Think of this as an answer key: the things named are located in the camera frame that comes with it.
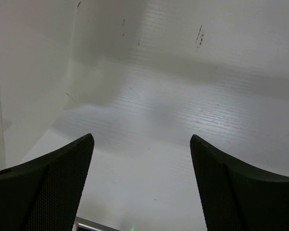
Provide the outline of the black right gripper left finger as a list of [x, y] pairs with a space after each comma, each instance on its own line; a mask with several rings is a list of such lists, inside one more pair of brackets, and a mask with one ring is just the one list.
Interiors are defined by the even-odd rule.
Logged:
[[41, 157], [0, 171], [0, 231], [73, 229], [94, 139], [86, 134]]

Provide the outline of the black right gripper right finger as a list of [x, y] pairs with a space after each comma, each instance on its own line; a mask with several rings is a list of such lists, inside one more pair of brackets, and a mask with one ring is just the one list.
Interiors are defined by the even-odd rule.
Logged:
[[190, 150], [207, 230], [289, 231], [289, 177], [193, 135]]

